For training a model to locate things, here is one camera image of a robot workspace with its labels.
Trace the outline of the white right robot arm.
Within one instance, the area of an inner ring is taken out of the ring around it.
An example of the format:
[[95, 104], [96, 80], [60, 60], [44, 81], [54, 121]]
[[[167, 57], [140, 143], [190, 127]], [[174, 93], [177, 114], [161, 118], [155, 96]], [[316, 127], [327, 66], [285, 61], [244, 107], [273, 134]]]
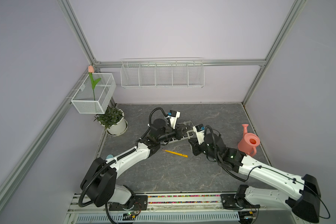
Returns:
[[199, 132], [189, 143], [193, 155], [206, 155], [235, 179], [245, 183], [252, 177], [282, 193], [281, 197], [266, 192], [256, 193], [251, 187], [243, 184], [236, 193], [237, 203], [260, 205], [267, 202], [273, 207], [290, 209], [297, 217], [310, 223], [316, 224], [322, 219], [320, 206], [324, 205], [324, 202], [314, 176], [288, 174], [268, 166], [244, 152], [227, 147], [221, 137], [214, 133]]

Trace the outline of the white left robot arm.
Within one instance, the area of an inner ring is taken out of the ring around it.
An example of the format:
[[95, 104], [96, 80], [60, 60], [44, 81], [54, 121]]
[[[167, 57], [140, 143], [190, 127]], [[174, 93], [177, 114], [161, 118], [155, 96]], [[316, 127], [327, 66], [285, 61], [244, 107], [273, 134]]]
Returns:
[[131, 149], [105, 160], [95, 159], [80, 185], [78, 206], [118, 203], [125, 210], [132, 209], [136, 203], [135, 193], [126, 185], [117, 185], [116, 181], [133, 165], [153, 156], [161, 145], [188, 138], [192, 125], [181, 123], [172, 127], [172, 124], [168, 119], [156, 119]]

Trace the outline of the yellow toothbrush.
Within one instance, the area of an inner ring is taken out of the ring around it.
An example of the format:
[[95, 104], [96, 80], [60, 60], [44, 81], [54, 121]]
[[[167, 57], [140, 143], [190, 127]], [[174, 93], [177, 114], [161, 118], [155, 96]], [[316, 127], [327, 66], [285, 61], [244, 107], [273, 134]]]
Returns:
[[188, 155], [185, 155], [185, 154], [169, 151], [169, 150], [166, 150], [166, 149], [163, 149], [163, 151], [167, 152], [167, 153], [170, 153], [170, 154], [178, 155], [178, 156], [181, 156], [181, 157], [184, 157], [184, 158], [188, 158]]

